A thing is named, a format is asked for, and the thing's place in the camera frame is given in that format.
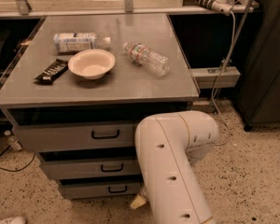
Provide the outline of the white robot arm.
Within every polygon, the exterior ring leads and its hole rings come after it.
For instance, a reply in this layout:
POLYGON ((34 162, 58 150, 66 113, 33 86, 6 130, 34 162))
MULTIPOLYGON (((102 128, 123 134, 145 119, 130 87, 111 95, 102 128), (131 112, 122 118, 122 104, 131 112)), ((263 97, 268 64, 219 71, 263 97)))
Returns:
POLYGON ((218 136, 216 121, 201 111, 152 115, 139 122, 134 145, 156 224, 216 224, 191 165, 218 136))

